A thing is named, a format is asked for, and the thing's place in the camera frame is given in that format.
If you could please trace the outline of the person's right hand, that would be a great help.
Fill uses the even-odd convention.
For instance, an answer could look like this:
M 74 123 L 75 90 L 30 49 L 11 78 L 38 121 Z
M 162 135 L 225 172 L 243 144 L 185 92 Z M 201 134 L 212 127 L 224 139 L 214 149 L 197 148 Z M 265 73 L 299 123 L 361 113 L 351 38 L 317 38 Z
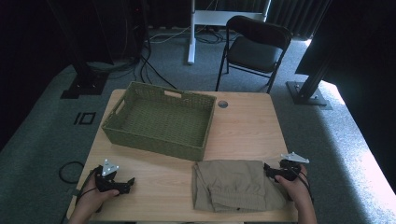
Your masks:
M 293 181 L 289 181 L 280 175 L 276 176 L 276 180 L 287 191 L 293 201 L 310 200 L 312 202 L 309 184 L 307 180 L 307 171 L 302 164 L 299 176 Z

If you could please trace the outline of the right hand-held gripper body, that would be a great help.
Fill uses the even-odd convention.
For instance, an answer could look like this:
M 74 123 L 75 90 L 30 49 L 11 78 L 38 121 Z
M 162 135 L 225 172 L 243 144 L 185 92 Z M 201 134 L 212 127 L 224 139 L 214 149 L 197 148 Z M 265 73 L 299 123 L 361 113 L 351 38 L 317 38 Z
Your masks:
M 289 181 L 293 181 L 301 172 L 301 164 L 309 162 L 309 159 L 306 159 L 295 152 L 281 154 L 279 168 L 275 170 L 275 175 L 280 175 Z

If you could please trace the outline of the black folding chair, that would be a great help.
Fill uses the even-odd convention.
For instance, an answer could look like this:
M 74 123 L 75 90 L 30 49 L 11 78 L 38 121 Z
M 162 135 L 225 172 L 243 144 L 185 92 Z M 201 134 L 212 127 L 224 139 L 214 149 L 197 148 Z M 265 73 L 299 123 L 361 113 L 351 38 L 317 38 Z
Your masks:
M 290 46 L 292 32 L 280 25 L 246 16 L 233 16 L 226 23 L 224 46 L 215 90 L 219 89 L 223 66 L 267 77 L 267 93 Z

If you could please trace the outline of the khaki pants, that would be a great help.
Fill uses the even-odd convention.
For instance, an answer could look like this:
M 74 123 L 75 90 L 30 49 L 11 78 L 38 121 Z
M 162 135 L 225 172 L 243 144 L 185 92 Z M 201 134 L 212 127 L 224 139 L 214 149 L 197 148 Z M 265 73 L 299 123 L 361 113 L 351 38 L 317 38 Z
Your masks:
M 192 167 L 192 205 L 215 213 L 281 209 L 284 194 L 264 173 L 261 161 L 199 161 Z

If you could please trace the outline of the white table leg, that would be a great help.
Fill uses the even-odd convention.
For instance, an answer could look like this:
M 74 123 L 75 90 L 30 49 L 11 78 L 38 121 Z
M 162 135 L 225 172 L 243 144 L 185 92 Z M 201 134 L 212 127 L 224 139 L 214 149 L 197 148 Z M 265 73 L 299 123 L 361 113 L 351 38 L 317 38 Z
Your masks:
M 192 65 L 195 63 L 196 50 L 196 25 L 209 26 L 225 26 L 226 22 L 233 16 L 242 15 L 251 19 L 266 21 L 268 11 L 272 0 L 265 0 L 262 12 L 242 12 L 242 11 L 216 11 L 216 10 L 198 10 L 195 8 L 196 0 L 191 0 L 191 33 L 188 51 L 187 63 Z

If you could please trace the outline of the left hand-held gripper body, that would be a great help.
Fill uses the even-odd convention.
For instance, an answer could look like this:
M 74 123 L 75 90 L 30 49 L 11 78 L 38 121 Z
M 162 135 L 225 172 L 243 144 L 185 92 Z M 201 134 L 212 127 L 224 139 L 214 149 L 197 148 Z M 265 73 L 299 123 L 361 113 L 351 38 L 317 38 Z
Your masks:
M 102 165 L 98 165 L 94 169 L 96 187 L 101 192 L 116 189 L 119 193 L 124 193 L 125 184 L 118 183 L 114 180 L 119 169 L 120 167 L 118 165 L 105 159 Z

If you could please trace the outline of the black metal stand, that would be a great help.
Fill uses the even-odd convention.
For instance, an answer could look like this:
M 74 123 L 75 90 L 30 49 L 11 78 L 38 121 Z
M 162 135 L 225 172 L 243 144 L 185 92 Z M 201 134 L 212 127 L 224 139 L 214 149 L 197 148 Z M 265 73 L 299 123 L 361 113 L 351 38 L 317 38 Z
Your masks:
M 296 105 L 316 105 L 321 110 L 332 110 L 331 103 L 325 100 L 318 86 L 325 77 L 332 60 L 333 50 L 325 57 L 318 71 L 307 78 L 305 82 L 287 81 L 286 86 Z
M 109 73 L 93 71 L 83 58 L 78 40 L 58 0 L 46 0 L 59 27 L 64 34 L 66 53 L 76 71 L 76 77 L 68 90 L 63 91 L 62 99 L 77 99 L 80 95 L 101 95 Z

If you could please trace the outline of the green woven basket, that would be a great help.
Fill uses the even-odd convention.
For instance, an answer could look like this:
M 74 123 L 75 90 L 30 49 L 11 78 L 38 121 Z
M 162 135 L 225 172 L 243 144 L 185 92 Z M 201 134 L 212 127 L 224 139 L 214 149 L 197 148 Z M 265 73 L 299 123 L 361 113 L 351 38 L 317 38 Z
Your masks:
M 102 124 L 115 145 L 201 161 L 217 98 L 132 82 Z

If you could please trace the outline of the person's left hand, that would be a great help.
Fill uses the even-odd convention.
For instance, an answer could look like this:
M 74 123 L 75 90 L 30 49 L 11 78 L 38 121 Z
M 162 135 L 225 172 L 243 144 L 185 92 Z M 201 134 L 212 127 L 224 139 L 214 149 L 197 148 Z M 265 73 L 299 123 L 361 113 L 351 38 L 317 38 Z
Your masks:
M 75 210 L 96 212 L 101 205 L 120 193 L 116 189 L 101 192 L 95 184 L 95 177 L 92 176 L 86 186 L 83 188 Z

